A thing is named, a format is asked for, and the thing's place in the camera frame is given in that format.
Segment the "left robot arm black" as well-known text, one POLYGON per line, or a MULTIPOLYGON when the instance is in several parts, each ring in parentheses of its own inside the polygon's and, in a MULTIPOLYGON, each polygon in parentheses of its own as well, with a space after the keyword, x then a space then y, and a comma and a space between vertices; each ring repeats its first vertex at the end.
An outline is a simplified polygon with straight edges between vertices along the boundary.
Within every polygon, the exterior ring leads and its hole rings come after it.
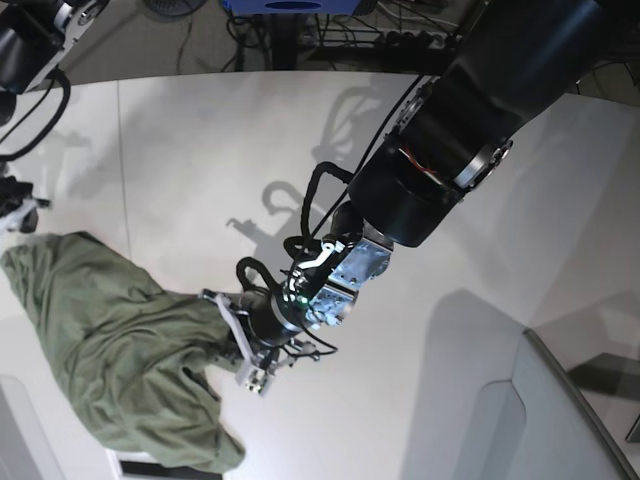
POLYGON ((445 70, 410 84, 354 171, 315 167, 283 279, 245 257, 239 293, 202 292, 229 327, 237 384, 264 395, 280 369, 332 355, 316 330, 341 324, 394 248, 420 246, 638 22, 635 1, 490 2, 445 70))

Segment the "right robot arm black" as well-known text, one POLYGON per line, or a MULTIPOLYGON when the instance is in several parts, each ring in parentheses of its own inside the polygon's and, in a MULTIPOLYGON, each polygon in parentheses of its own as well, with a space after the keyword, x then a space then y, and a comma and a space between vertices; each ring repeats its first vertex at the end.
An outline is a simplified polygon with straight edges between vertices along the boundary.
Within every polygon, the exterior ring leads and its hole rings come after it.
POLYGON ((51 133, 71 99, 71 83, 61 61, 107 8, 104 0, 7 1, 1 11, 1 124, 16 111, 17 98, 48 85, 57 85, 61 101, 51 119, 25 146, 1 156, 1 231, 33 233, 39 212, 51 201, 34 195, 34 185, 8 173, 8 165, 31 153, 51 133))

